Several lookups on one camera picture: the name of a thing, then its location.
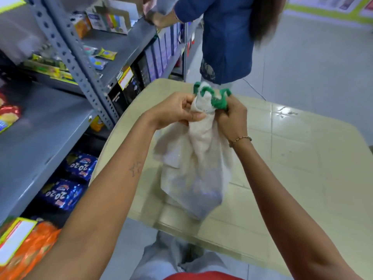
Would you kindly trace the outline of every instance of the shirt sleeve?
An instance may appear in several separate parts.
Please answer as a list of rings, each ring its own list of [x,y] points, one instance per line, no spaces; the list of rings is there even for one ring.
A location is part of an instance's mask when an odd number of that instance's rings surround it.
[[[216,0],[179,0],[175,4],[176,17],[183,23],[199,18]]]

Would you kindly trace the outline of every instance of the table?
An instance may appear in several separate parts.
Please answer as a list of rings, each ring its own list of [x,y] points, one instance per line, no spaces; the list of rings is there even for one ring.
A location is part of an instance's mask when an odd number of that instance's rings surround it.
[[[145,110],[174,91],[192,90],[192,84],[173,80],[150,84],[111,132],[93,177]],[[261,157],[347,263],[362,278],[372,279],[373,155],[360,133],[335,119],[255,98],[239,99],[248,108],[248,132]],[[153,138],[128,217],[206,249],[289,274],[238,161],[222,205],[198,222],[164,202],[161,164],[152,155],[155,143]]]

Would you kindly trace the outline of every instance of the red shirt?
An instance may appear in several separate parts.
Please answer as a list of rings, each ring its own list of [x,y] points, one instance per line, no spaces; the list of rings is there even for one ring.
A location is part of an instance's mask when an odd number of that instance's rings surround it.
[[[242,280],[222,272],[208,271],[204,273],[181,272],[173,274],[164,280]]]

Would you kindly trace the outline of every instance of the woman in blue shirt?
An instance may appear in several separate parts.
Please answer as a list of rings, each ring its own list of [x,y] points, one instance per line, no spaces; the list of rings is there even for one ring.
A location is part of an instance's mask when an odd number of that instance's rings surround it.
[[[276,28],[286,0],[179,0],[171,13],[148,18],[165,28],[177,22],[204,19],[203,80],[219,88],[251,72],[255,42]]]

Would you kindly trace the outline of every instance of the floor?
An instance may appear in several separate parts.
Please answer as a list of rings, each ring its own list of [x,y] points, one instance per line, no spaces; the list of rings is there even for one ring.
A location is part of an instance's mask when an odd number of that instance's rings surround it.
[[[253,69],[232,87],[246,95],[318,113],[356,126],[373,144],[373,35],[368,31],[284,16],[270,42],[256,47]],[[187,82],[199,81],[202,50],[191,64]],[[128,280],[143,248],[156,238],[156,230],[127,219],[114,254],[101,280]],[[221,258],[239,278],[291,279],[248,265],[225,255]]]

